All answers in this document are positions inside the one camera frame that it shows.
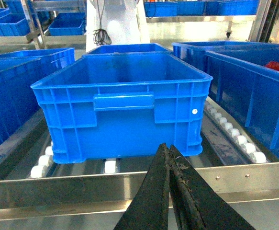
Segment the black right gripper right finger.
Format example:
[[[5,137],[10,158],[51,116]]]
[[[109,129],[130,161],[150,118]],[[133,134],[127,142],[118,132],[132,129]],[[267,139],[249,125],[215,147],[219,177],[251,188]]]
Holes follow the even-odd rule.
[[[253,230],[171,145],[170,194],[179,230]]]

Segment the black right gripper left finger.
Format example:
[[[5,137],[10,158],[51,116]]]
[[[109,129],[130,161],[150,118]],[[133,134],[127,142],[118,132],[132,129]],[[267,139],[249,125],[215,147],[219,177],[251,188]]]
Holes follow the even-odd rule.
[[[146,176],[116,230],[167,230],[169,203],[169,148],[160,144]]]

